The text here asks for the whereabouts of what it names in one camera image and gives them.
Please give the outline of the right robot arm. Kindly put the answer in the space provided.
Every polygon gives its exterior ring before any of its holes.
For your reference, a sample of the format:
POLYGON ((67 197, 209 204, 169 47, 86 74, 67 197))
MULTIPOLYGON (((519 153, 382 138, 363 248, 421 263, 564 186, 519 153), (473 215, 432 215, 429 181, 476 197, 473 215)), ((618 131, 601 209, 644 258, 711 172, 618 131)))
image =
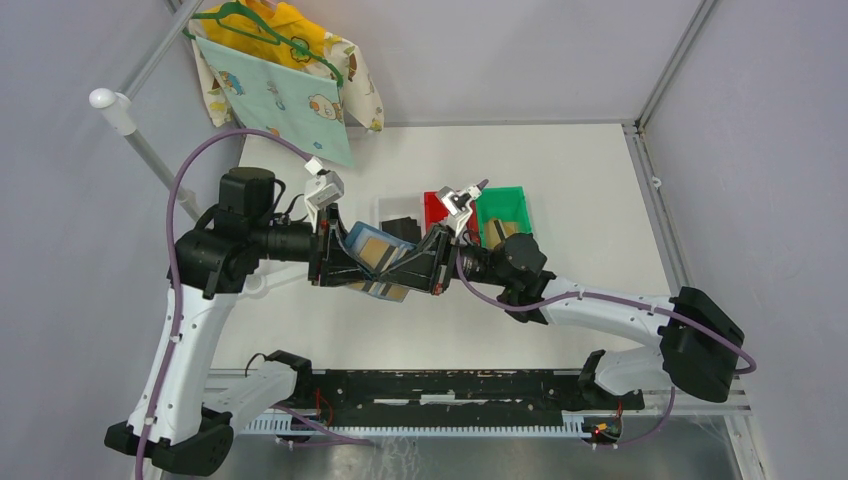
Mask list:
POLYGON ((757 364, 745 335, 703 291, 635 295, 587 287, 546 270, 535 238, 515 233, 492 249, 463 244, 437 226, 414 249, 382 260, 385 283, 438 295, 459 281, 520 323, 578 327, 634 342, 626 351, 590 355, 577 382, 580 400, 602 408, 616 396, 675 387, 712 403, 727 400, 732 380, 757 364))

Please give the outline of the blue leather card holder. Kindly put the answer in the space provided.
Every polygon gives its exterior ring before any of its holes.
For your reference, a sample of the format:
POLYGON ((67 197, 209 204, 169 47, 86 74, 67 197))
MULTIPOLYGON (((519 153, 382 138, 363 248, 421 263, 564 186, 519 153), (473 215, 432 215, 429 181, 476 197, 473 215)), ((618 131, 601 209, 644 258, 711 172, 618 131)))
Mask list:
MULTIPOLYGON (((353 225, 348 232, 345 245, 375 272, 386 270, 415 248, 413 243, 396 238, 363 222, 356 222, 353 225)), ((347 285, 347 288, 396 303, 403 302, 409 293, 406 287, 374 280, 352 283, 347 285)))

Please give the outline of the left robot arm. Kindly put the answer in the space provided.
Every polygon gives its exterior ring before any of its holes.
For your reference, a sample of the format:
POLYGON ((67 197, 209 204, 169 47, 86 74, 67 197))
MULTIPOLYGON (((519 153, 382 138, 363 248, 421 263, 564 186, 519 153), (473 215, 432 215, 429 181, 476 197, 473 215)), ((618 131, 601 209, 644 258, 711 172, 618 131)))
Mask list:
POLYGON ((168 306, 154 364, 135 410, 110 426, 104 439, 107 447, 134 457, 136 478, 146 464, 211 475, 235 436, 266 410, 282 402, 295 408, 319 404, 311 362, 282 351, 224 392, 205 392, 220 335, 248 277, 263 260, 315 263, 325 231, 317 215, 344 192, 336 173, 317 168, 306 184, 307 220, 276 224, 284 189, 269 170, 233 168, 196 226, 169 238, 168 306))

